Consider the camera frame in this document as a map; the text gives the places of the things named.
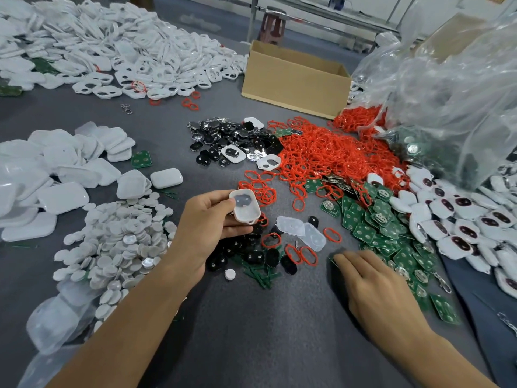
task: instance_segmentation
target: hand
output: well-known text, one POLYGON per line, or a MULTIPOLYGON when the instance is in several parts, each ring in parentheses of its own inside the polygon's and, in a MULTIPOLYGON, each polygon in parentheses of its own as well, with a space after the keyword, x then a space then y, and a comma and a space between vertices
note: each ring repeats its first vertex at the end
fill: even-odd
POLYGON ((350 311, 381 350, 402 364, 425 351, 437 335, 403 277, 371 250, 345 251, 334 261, 345 278, 350 311))
POLYGON ((235 199, 228 198, 230 192, 232 190, 215 190, 192 197, 179 220, 169 251, 172 259, 182 260, 192 269, 196 283, 201 280, 205 261, 219 240, 253 231, 253 226, 229 215, 235 208, 235 199))

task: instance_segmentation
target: gray work surface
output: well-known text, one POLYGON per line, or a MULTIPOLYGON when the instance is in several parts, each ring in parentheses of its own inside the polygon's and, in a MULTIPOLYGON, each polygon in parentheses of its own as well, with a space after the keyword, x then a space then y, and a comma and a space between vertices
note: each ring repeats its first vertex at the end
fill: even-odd
MULTIPOLYGON (((235 43, 226 43, 232 47, 235 43)), ((70 86, 47 91, 41 87, 22 97, 0 99, 0 140, 25 139, 36 129, 62 128, 71 133, 87 121, 97 125, 121 127, 136 140, 135 149, 148 150, 152 172, 178 168, 184 182, 177 187, 179 200, 165 196, 160 202, 174 209, 172 220, 178 223, 184 203, 191 196, 213 189, 231 189, 244 178, 245 169, 256 169, 244 161, 221 168, 216 163, 203 167, 191 152, 190 120, 208 117, 244 117, 286 121, 298 113, 277 106, 245 99, 240 95, 242 77, 236 82, 224 80, 207 90, 196 102, 198 112, 181 106, 181 97, 163 100, 151 106, 147 100, 119 97, 101 100, 93 95, 76 95, 70 86), (132 115, 124 114, 121 103, 129 103, 132 115)), ((306 116, 313 123, 326 121, 306 116)), ((115 164, 122 172, 131 169, 129 161, 115 164)), ((344 248, 358 246, 338 220, 320 210, 321 199, 307 198, 301 213, 291 208, 294 196, 288 184, 275 181, 277 201, 263 208, 273 223, 278 215, 303 221, 309 215, 320 219, 320 229, 331 227, 340 232, 340 244, 327 243, 318 253, 317 267, 302 265, 298 274, 283 273, 271 290, 263 290, 253 279, 236 268, 237 277, 227 282, 222 272, 206 273, 182 305, 179 316, 159 347, 141 387, 396 387, 413 386, 370 343, 358 329, 344 301, 342 280, 327 257, 344 248)), ((116 184, 89 189, 90 201, 100 204, 116 200, 116 184)), ((0 245, 0 376, 4 388, 15 387, 36 350, 25 331, 25 323, 43 300, 55 296, 52 273, 62 267, 53 256, 65 248, 65 235, 84 227, 81 209, 59 215, 54 233, 28 241, 32 249, 0 245)), ((203 234, 193 234, 202 238, 203 234)), ((285 236, 285 242, 294 238, 285 236)), ((445 295, 433 279, 432 291, 445 295)), ((458 299, 451 296, 465 322, 453 326, 440 321, 435 312, 426 312, 432 328, 444 336, 470 362, 489 375, 478 344, 462 312, 458 299)), ((84 373, 94 373, 85 365, 84 373)))

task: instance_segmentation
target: brown cardboard box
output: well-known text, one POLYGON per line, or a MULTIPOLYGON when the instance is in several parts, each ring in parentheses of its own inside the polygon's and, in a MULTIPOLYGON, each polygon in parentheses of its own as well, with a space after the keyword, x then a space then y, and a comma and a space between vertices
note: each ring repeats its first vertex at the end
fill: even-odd
POLYGON ((468 45, 487 30, 485 20, 463 13, 456 13, 425 41, 418 44, 413 49, 414 54, 427 54, 442 63, 447 57, 464 51, 468 45))
POLYGON ((346 106, 351 81, 340 63, 254 41, 242 96, 334 119, 346 106))

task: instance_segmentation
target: pile of white plastic parts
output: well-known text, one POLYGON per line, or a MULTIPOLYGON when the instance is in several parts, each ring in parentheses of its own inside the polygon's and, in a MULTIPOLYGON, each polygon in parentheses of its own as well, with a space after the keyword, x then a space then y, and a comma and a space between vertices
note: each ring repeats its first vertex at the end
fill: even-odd
POLYGON ((390 203, 394 210, 410 214, 410 231, 417 241, 425 243, 429 236, 440 253, 453 260, 465 258, 479 272, 490 274, 494 267, 499 287, 517 298, 515 185, 496 174, 490 177, 490 188, 467 192, 446 180, 433 180, 427 169, 409 166, 406 174, 410 191, 400 191, 390 203))
POLYGON ((109 160, 130 159, 134 144, 124 130, 93 122, 76 129, 74 136, 62 129, 37 130, 27 141, 0 143, 3 241, 50 235, 59 214, 81 207, 86 211, 84 227, 64 239, 65 245, 76 246, 54 256, 64 264, 53 274, 59 294, 40 304, 27 322, 29 337, 41 354, 56 352, 97 319, 90 334, 95 332, 160 262, 174 238, 176 225, 166 221, 173 210, 158 203, 160 195, 151 187, 178 185, 181 173, 154 172, 151 182, 137 169, 121 174, 99 158, 107 150, 109 160), (89 202, 85 188, 113 182, 118 184, 118 200, 98 206, 89 202))
POLYGON ((0 77, 25 91, 66 83, 102 99, 189 96, 196 86, 235 80, 247 57, 130 3, 0 0, 0 77), (32 72, 24 55, 48 60, 60 73, 32 72), (103 73, 112 70, 120 87, 103 73))

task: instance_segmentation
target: red stool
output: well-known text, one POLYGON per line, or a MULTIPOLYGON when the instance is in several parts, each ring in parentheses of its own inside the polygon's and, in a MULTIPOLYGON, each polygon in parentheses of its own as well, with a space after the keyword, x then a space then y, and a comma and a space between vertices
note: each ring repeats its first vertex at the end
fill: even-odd
MULTIPOLYGON (((278 8, 273 8, 272 6, 268 6, 267 9, 285 14, 285 11, 282 11, 278 8)), ((265 12, 264 17, 262 18, 260 33, 258 34, 258 40, 265 43, 272 43, 273 45, 280 45, 280 42, 284 36, 284 32, 285 19, 265 12)))

